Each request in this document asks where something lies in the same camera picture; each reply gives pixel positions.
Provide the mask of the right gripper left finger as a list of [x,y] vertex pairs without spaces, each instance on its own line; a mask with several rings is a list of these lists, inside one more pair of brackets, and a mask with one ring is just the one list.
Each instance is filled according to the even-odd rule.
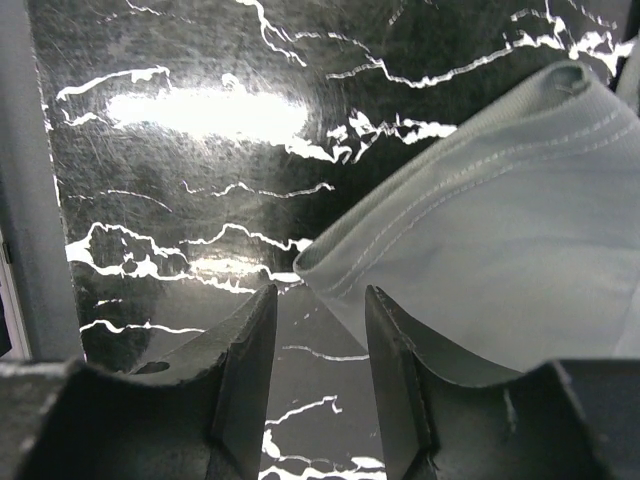
[[275,351],[277,289],[129,375],[148,396],[130,479],[255,479]]

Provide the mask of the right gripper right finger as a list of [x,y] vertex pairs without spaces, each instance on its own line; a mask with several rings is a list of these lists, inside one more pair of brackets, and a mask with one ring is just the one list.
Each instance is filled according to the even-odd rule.
[[365,319],[384,460],[393,479],[552,479],[539,395],[524,381],[468,387],[437,375],[379,288]]

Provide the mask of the grey t-shirt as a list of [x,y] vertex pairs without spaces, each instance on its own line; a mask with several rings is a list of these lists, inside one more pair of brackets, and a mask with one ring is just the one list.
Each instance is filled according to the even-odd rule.
[[359,341],[365,290],[516,372],[639,354],[639,71],[554,63],[420,153],[295,272]]

